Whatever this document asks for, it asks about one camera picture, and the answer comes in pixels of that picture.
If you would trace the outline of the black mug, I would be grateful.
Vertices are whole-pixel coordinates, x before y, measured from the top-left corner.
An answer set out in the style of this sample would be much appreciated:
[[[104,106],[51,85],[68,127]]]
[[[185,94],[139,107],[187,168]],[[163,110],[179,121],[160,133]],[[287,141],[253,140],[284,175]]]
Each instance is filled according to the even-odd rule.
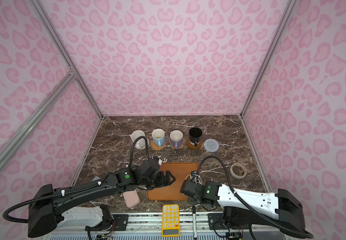
[[[203,131],[200,128],[191,128],[189,130],[189,141],[194,147],[197,147],[201,141]]]

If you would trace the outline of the white mug purple handle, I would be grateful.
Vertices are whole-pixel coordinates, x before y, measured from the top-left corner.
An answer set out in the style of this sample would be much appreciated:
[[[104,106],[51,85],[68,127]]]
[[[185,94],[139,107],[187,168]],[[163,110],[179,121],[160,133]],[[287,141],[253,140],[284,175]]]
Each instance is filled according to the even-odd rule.
[[[174,141],[180,141],[183,137],[183,133],[179,130],[174,130],[170,133],[170,139]]]

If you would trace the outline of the white speckled mug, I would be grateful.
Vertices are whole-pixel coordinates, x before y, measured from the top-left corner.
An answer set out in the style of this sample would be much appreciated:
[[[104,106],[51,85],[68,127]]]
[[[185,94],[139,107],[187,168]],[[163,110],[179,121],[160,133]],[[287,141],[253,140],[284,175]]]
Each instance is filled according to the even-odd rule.
[[[132,132],[131,139],[135,143],[135,148],[138,150],[145,149],[146,146],[149,144],[149,140],[145,140],[143,137],[145,137],[144,131],[136,130]]]

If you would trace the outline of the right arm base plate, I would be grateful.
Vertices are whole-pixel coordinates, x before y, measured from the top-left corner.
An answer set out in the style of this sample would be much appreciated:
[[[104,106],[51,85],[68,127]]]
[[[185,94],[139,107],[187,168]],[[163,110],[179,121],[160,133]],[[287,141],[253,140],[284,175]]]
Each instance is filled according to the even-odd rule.
[[[248,216],[237,213],[210,213],[208,214],[209,228],[211,230],[248,230]]]

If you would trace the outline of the brown wooden round coaster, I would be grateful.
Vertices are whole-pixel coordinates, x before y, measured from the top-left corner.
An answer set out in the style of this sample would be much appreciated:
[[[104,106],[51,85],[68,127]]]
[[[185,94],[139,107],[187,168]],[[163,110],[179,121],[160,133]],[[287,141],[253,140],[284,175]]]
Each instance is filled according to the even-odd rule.
[[[200,140],[200,142],[197,143],[197,145],[195,145],[188,139],[186,141],[186,144],[187,144],[188,148],[196,150],[196,149],[199,149],[203,145],[203,141]]]

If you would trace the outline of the light blue mug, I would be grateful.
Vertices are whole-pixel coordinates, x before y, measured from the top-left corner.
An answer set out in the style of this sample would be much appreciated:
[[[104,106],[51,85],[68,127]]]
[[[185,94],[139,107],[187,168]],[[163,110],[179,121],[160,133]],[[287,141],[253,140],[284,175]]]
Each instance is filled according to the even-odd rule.
[[[162,147],[165,143],[165,131],[162,129],[155,129],[152,131],[152,137],[154,143],[158,147]]]

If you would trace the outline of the grey knitted round coaster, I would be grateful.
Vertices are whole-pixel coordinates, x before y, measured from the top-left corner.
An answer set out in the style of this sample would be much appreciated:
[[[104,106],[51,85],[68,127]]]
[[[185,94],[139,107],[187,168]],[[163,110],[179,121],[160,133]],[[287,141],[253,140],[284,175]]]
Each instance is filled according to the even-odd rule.
[[[215,139],[207,139],[204,141],[204,148],[209,153],[215,153],[219,150],[220,144]]]

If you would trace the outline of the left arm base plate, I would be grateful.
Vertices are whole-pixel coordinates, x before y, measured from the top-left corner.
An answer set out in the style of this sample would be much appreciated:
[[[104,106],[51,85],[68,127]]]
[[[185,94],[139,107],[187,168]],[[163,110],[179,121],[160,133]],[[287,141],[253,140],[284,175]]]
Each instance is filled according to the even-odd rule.
[[[98,224],[93,227],[85,226],[86,232],[98,231],[125,231],[129,215],[127,214],[114,214],[112,215],[107,208],[101,208],[103,216]]]

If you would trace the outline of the cork paw-shaped coaster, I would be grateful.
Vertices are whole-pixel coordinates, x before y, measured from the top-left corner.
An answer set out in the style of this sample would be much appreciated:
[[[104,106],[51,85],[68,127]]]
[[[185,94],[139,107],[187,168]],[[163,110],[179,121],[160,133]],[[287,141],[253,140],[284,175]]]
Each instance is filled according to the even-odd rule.
[[[172,139],[169,139],[169,141],[170,141],[171,149],[173,149],[173,150],[180,150],[180,149],[184,148],[186,139],[182,138],[180,141],[174,141]]]

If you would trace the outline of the rattan woven round coaster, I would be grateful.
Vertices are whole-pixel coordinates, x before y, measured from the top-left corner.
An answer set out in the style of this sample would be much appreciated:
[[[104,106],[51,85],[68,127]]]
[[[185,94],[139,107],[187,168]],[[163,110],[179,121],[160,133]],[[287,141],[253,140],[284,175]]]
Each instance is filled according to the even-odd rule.
[[[154,141],[151,141],[151,148],[155,151],[160,151],[166,147],[166,142],[163,143],[161,147],[159,147],[158,144],[156,144]]]

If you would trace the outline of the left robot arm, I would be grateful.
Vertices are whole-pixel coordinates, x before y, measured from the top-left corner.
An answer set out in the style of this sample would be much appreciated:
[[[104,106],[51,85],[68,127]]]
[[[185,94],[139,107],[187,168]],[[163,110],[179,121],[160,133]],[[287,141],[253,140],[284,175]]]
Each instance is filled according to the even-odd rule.
[[[73,187],[54,189],[51,184],[42,186],[29,205],[28,237],[37,238],[52,232],[64,220],[62,213],[80,204],[134,191],[170,186],[176,178],[160,166],[122,168],[104,178]]]

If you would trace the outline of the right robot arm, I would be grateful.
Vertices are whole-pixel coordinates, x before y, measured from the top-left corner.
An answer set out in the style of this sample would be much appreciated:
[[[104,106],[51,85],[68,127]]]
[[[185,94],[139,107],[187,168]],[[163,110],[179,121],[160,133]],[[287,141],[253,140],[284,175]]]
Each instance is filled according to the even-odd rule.
[[[244,225],[265,225],[283,234],[313,238],[305,229],[303,206],[289,191],[256,193],[231,189],[226,184],[207,181],[205,185],[185,180],[180,192],[206,208],[223,208],[223,223],[231,228]]]

